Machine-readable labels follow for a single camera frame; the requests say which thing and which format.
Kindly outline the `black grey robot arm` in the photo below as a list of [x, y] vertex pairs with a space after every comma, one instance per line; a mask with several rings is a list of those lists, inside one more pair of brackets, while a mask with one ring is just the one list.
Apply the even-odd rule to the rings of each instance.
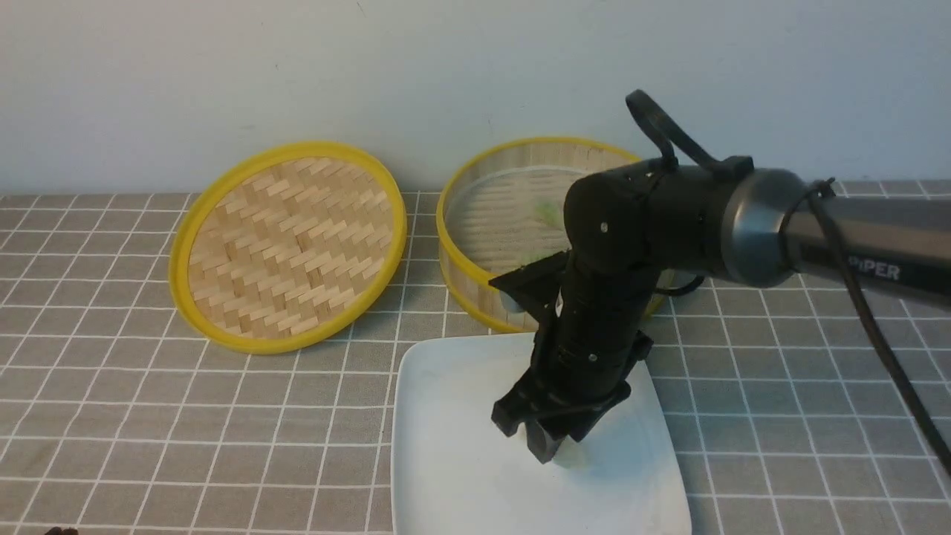
[[653, 295], [707, 279], [773, 288], [795, 273], [846, 287], [860, 325], [921, 434], [949, 447], [874, 319], [863, 288], [949, 307], [949, 202], [841, 198], [747, 157], [710, 166], [633, 163], [575, 181], [564, 200], [568, 248], [490, 281], [538, 322], [530, 365], [493, 404], [497, 429], [520, 427], [540, 463], [584, 440], [631, 396], [627, 379], [652, 339]]

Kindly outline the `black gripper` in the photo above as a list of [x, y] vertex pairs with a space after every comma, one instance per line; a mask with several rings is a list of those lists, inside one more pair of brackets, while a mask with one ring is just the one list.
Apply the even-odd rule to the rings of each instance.
[[631, 394], [627, 377], [648, 345], [640, 322], [661, 274], [647, 264], [604, 274], [569, 253], [549, 321], [534, 334], [529, 369], [490, 413], [497, 429], [510, 438], [527, 424], [528, 450], [541, 464], [565, 438], [587, 437]]

